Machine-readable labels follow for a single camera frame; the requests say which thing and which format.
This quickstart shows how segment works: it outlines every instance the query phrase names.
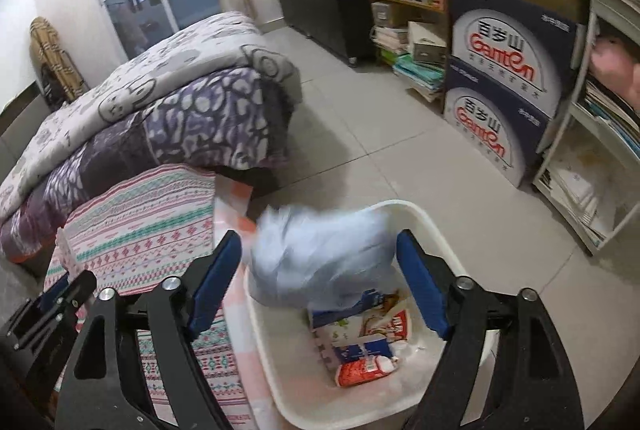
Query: plaid cloth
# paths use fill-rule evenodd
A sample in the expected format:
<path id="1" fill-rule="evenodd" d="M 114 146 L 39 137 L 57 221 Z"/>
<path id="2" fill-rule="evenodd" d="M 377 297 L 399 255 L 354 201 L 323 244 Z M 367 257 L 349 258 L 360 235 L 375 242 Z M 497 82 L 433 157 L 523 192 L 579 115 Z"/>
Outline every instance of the plaid cloth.
<path id="1" fill-rule="evenodd" d="M 113 287 L 121 295 L 153 289 L 164 277 L 181 275 L 206 256 L 228 229 L 250 233 L 242 215 L 251 188 L 187 165 L 165 165 L 111 188 L 77 209 L 65 235 L 79 267 L 91 270 L 97 292 Z M 45 289 L 64 273 L 56 248 Z M 80 324 L 84 308 L 79 312 Z M 158 417 L 175 423 L 151 336 L 138 335 L 143 370 Z M 242 386 L 222 308 L 193 350 L 220 407 L 235 428 L 257 430 Z"/>

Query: baseboard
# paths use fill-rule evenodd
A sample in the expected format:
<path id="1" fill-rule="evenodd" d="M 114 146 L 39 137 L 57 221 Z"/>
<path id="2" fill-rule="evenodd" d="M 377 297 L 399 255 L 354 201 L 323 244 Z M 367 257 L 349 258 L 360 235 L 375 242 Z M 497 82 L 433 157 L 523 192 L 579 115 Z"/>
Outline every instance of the baseboard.
<path id="1" fill-rule="evenodd" d="M 286 26 L 287 24 L 284 22 L 284 18 L 278 18 L 277 20 L 272 20 L 271 22 L 266 22 L 265 24 L 259 25 L 258 29 L 260 29 L 262 34 L 266 34 L 267 32 L 275 31 L 276 29 L 282 29 Z"/>

